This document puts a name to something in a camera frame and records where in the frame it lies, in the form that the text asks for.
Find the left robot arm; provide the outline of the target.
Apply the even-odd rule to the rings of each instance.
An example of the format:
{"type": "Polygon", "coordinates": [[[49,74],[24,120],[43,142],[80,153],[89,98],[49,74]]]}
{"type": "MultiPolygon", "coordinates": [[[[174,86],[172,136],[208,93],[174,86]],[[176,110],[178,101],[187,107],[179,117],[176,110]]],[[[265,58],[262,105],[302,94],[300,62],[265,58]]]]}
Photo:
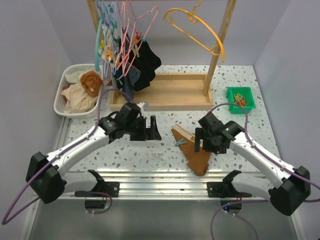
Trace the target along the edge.
{"type": "Polygon", "coordinates": [[[99,119],[88,132],[66,146],[48,154],[35,153],[29,163],[26,181],[43,203],[49,204],[62,194],[79,192],[85,196],[107,193],[107,183],[95,170],[69,173],[69,170],[92,152],[125,135],[130,141],[161,141],[156,117],[150,124],[141,104],[125,103],[119,111],[99,119]]]}

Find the yellow plastic hanger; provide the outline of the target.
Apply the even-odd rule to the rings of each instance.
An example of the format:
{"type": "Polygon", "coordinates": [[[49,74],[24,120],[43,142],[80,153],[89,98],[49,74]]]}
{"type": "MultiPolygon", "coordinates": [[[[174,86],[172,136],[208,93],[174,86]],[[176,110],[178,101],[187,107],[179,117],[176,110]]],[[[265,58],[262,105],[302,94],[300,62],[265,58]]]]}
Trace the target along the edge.
{"type": "Polygon", "coordinates": [[[225,54],[225,48],[224,45],[222,43],[221,38],[218,36],[218,34],[200,17],[198,17],[196,15],[196,10],[197,8],[202,4],[202,0],[199,0],[197,2],[196,5],[194,5],[192,12],[182,9],[182,8],[170,8],[168,9],[165,14],[163,15],[163,20],[166,20],[171,26],[173,26],[174,28],[176,28],[177,30],[179,30],[181,33],[183,33],[185,36],[189,37],[191,40],[193,40],[195,43],[197,43],[199,46],[201,46],[203,49],[205,49],[207,52],[209,52],[210,54],[212,54],[212,56],[214,57],[218,57],[219,53],[215,53],[215,50],[220,49],[220,54],[221,54],[221,60],[224,63],[226,60],[226,54],[225,54]],[[187,19],[190,23],[192,24],[198,24],[200,23],[202,26],[204,26],[209,32],[210,34],[215,38],[215,40],[217,41],[217,43],[209,48],[207,46],[205,46],[202,42],[200,42],[198,39],[196,39],[194,36],[192,36],[191,34],[189,34],[188,32],[186,32],[185,30],[183,30],[182,28],[180,28],[178,25],[175,24],[174,22],[174,17],[173,17],[173,13],[175,12],[180,12],[180,13],[184,13],[187,16],[187,19]]]}

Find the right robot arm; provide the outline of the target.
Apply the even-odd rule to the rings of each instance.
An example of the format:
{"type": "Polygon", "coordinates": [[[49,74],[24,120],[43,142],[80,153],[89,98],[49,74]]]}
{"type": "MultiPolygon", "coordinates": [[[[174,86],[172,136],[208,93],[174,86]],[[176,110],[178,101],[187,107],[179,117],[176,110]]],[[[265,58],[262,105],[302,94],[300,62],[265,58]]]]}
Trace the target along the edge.
{"type": "Polygon", "coordinates": [[[222,123],[213,113],[199,121],[195,129],[194,150],[216,155],[227,150],[242,156],[256,167],[263,178],[233,170],[220,183],[207,183],[211,198],[259,197],[271,202],[285,216],[291,216],[311,194],[310,172],[280,160],[258,144],[234,121],[222,123]]]}

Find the light blue clothespin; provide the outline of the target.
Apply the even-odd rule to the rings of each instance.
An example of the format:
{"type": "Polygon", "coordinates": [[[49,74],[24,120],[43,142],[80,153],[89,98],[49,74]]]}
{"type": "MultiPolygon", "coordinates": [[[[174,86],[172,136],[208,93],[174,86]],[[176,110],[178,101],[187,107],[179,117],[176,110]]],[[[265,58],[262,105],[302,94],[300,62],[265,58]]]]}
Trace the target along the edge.
{"type": "Polygon", "coordinates": [[[177,141],[174,145],[175,145],[176,147],[178,147],[178,146],[184,145],[185,143],[186,143],[186,142],[185,142],[184,139],[182,138],[181,140],[177,141]]]}

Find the pink wire hanger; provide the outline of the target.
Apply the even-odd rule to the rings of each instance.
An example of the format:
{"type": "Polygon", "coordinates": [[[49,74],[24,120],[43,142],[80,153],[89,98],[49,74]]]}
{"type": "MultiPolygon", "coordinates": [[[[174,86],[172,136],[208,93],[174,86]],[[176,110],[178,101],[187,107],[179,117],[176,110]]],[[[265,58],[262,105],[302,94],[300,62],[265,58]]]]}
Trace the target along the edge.
{"type": "Polygon", "coordinates": [[[144,13],[135,11],[131,0],[117,0],[120,32],[120,50],[115,60],[117,69],[122,75],[128,75],[133,62],[140,56],[142,43],[147,40],[148,33],[157,18],[159,7],[149,8],[144,13]]]}

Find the brown underwear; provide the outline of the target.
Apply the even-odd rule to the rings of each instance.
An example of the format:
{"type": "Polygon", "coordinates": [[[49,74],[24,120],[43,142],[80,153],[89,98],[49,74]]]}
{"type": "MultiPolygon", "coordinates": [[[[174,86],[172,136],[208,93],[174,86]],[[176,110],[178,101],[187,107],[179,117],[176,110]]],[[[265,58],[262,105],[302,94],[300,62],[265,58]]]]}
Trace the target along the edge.
{"type": "Polygon", "coordinates": [[[209,168],[210,152],[195,152],[195,134],[176,124],[171,129],[175,141],[184,139],[186,142],[178,146],[187,159],[187,166],[197,176],[204,176],[209,168]]]}

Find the black underwear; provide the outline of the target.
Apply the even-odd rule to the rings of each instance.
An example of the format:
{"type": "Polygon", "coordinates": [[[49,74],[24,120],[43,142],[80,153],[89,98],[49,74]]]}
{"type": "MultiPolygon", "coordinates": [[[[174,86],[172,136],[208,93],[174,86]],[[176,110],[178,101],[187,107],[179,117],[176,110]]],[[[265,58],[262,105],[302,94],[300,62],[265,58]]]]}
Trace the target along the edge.
{"type": "Polygon", "coordinates": [[[150,49],[149,44],[142,42],[139,49],[139,57],[134,60],[133,65],[140,71],[140,77],[133,87],[138,92],[150,86],[150,82],[156,76],[155,71],[162,65],[162,62],[150,49]]]}

